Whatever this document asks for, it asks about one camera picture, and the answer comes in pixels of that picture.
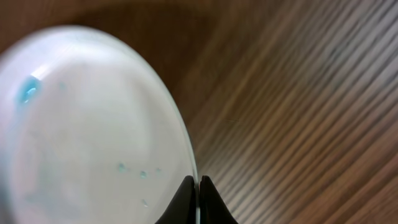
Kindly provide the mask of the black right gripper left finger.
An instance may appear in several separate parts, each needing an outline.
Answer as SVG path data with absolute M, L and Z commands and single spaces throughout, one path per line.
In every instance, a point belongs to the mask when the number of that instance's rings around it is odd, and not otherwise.
M 196 224 L 196 191 L 192 176 L 186 176 L 155 224 Z

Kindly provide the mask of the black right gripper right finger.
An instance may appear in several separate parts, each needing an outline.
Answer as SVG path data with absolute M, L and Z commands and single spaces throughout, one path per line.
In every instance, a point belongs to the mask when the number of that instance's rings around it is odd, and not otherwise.
M 238 224 L 207 175 L 200 181 L 199 203 L 201 224 Z

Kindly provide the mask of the white plate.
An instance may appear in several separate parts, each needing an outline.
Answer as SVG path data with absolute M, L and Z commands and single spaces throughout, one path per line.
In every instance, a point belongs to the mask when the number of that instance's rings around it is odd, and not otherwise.
M 192 144 L 171 94 L 123 41 L 40 30 L 1 54 L 1 222 L 156 223 Z

